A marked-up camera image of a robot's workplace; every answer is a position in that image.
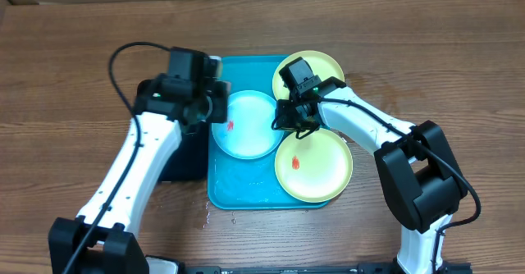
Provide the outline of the light blue plate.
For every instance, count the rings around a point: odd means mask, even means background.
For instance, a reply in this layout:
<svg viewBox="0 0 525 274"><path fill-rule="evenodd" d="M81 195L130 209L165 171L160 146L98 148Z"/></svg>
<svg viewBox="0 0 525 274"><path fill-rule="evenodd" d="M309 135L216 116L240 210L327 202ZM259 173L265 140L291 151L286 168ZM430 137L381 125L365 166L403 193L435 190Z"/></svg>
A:
<svg viewBox="0 0 525 274"><path fill-rule="evenodd" d="M212 124L218 147L238 159L268 155L281 142L284 132L273 130L276 100L256 90L243 90L229 97L224 123Z"/></svg>

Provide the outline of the yellow-green plate bottom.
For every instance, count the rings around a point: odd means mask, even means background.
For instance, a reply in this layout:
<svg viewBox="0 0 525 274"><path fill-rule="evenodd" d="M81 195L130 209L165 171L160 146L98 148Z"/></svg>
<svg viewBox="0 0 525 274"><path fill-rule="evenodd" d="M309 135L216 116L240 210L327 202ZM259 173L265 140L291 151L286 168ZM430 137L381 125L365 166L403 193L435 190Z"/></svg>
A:
<svg viewBox="0 0 525 274"><path fill-rule="evenodd" d="M275 172L287 194L320 203L344 191L353 173L353 158L339 135L321 129L304 139L286 137L276 152Z"/></svg>

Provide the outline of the yellow-green plate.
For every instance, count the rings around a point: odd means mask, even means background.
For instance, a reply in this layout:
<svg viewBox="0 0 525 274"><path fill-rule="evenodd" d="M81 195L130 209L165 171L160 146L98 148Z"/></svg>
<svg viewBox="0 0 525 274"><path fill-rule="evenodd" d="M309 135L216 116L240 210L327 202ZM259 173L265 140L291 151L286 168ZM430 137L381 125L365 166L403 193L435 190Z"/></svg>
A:
<svg viewBox="0 0 525 274"><path fill-rule="evenodd" d="M276 152L275 172L287 194L320 203L344 191L353 173L353 158L339 135L321 129L304 139L286 137Z"/></svg>
<svg viewBox="0 0 525 274"><path fill-rule="evenodd" d="M328 79L329 77L335 77L338 80L344 81L344 73L339 63L331 56L314 50L304 50L293 53L286 57L276 68L272 78L272 91L276 100L288 99L289 90L285 87L285 84L279 74L279 71L288 63L302 57L310 66L313 73L321 78L321 81Z"/></svg>

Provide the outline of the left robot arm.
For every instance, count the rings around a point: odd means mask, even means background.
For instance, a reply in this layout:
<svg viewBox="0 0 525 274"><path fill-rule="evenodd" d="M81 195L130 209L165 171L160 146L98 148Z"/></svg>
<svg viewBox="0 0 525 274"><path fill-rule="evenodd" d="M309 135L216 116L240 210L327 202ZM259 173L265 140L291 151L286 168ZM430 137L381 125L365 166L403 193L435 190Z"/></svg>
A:
<svg viewBox="0 0 525 274"><path fill-rule="evenodd" d="M55 273L179 273L169 258L148 256L137 235L146 204L183 135L227 118L231 86L221 58L173 47L167 72L143 80L126 139L102 184L75 219L57 218L48 233Z"/></svg>

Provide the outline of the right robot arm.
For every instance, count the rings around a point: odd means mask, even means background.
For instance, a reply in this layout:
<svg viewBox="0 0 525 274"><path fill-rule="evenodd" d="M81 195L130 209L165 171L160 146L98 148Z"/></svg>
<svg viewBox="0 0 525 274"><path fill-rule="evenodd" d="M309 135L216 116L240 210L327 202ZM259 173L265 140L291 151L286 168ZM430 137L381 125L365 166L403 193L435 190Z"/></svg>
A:
<svg viewBox="0 0 525 274"><path fill-rule="evenodd" d="M349 183L349 153L323 142L338 130L375 160L387 207L401 225L393 273L452 273L459 267L441 257L452 216L473 193L442 129L432 121L414 125L362 100L326 61L295 54L276 69L277 99L271 123L289 136L278 148L281 186L305 202L324 202Z"/></svg>

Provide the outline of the black rectangular tray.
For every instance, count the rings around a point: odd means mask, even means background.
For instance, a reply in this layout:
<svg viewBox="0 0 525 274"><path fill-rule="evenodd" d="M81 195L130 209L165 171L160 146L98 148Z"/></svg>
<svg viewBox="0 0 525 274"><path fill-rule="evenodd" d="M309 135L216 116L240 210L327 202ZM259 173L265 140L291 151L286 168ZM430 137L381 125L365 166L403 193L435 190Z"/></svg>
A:
<svg viewBox="0 0 525 274"><path fill-rule="evenodd" d="M141 135L139 150L132 167L139 174L151 167L160 169L160 181L202 180L208 169L209 126L200 123L195 132L183 133L180 119L184 104L195 96L184 98L166 80L143 80L137 88L136 102L151 94L150 102L161 113L144 111L137 115Z"/></svg>

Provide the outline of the teal plastic tray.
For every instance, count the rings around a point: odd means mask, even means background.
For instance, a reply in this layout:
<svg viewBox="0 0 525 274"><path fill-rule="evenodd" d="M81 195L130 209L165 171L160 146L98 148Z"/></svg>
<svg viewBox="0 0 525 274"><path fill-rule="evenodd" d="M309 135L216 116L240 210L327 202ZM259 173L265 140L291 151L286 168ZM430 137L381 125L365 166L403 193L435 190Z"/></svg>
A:
<svg viewBox="0 0 525 274"><path fill-rule="evenodd" d="M243 90L256 90L275 99L272 78L284 59L284 55L223 57L221 78L231 83L230 96ZM282 140L288 135L284 132ZM210 201L224 210L314 209L327 205L327 202L300 201L284 191L275 172L278 146L261 158L233 158L218 147L212 137L211 125L208 149Z"/></svg>

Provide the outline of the yellow-green plate top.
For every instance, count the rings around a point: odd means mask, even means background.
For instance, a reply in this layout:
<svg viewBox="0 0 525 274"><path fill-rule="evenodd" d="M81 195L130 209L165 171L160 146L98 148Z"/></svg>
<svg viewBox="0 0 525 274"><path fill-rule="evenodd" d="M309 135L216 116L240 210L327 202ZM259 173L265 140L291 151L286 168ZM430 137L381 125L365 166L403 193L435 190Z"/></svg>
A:
<svg viewBox="0 0 525 274"><path fill-rule="evenodd" d="M331 56L314 50L304 50L293 53L286 57L276 68L272 78L272 91L276 100L288 99L289 90L285 87L285 84L279 74L279 71L288 63L302 57L310 66L313 73L321 78L321 81L328 79L329 77L335 77L338 80L344 81L344 73L339 63Z"/></svg>

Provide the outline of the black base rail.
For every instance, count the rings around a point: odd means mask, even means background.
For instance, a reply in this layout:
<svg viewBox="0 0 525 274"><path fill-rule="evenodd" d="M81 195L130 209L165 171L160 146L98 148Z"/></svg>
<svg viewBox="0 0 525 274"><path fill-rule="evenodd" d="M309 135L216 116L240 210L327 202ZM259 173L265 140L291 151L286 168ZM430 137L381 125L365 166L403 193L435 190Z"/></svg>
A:
<svg viewBox="0 0 525 274"><path fill-rule="evenodd" d="M178 274L394 274L404 273L394 260L388 263L359 263L353 266L316 267L188 267L173 259L147 256L150 273Z"/></svg>

